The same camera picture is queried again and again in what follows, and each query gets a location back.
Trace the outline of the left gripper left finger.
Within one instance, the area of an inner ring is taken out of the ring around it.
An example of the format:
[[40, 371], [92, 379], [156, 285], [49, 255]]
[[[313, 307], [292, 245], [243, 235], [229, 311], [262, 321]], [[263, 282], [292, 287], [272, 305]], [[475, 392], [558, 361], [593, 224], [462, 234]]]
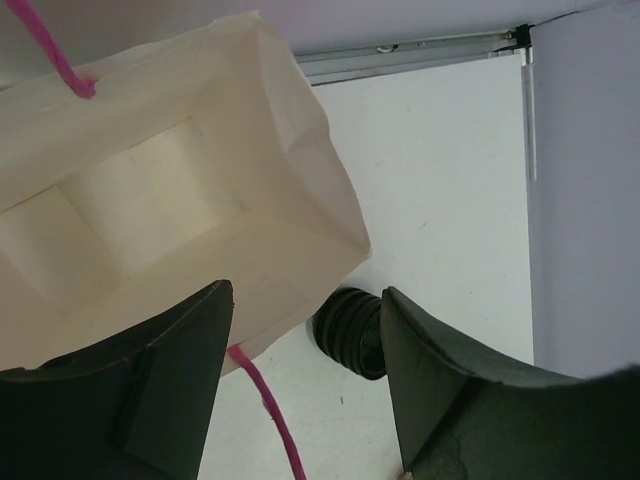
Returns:
[[219, 280], [35, 369], [1, 374], [5, 479], [194, 479], [233, 316]]

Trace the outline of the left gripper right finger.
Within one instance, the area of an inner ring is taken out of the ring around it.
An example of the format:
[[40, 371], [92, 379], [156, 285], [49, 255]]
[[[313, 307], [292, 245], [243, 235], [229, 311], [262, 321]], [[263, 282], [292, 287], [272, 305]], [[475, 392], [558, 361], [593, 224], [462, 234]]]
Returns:
[[384, 291], [381, 338], [412, 479], [635, 479], [639, 370], [577, 379], [504, 355]]

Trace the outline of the cream and pink paper bag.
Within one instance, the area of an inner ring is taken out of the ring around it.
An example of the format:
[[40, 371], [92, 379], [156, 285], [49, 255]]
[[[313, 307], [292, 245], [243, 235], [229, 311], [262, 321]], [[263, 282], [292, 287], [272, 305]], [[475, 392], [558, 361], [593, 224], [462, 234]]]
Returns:
[[254, 357], [370, 242], [326, 113], [256, 13], [1, 95], [1, 374], [35, 369], [219, 281]]

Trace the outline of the stack of black lids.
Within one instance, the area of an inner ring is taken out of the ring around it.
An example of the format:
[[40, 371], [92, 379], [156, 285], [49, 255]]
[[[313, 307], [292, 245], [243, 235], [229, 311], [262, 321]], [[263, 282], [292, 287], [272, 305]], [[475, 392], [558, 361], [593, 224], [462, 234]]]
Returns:
[[335, 362], [367, 380], [387, 374], [380, 330], [381, 298], [355, 287], [334, 291], [312, 318], [313, 338]]

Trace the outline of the aluminium frame rail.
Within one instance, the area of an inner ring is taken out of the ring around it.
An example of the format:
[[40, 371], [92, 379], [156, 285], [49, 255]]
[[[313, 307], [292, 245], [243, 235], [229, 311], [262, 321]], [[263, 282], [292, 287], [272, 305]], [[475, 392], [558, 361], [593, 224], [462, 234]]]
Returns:
[[514, 56], [522, 99], [525, 179], [536, 176], [534, 50], [530, 24], [479, 33], [417, 38], [365, 46], [297, 53], [295, 59], [313, 86]]

